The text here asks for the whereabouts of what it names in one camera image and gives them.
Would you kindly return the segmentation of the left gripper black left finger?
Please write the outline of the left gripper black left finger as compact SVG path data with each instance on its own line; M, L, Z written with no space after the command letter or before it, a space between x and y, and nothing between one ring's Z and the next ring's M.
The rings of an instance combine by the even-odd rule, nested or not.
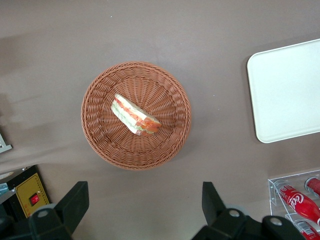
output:
M39 208L29 217L32 239L71 240L88 208L88 182L79 181L53 208Z

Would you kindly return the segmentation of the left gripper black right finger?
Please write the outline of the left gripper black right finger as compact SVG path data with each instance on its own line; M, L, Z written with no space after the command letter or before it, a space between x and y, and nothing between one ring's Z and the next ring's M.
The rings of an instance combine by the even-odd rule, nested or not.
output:
M202 184L202 211L207 225L194 240L249 240L248 218L236 208L227 208L212 182Z

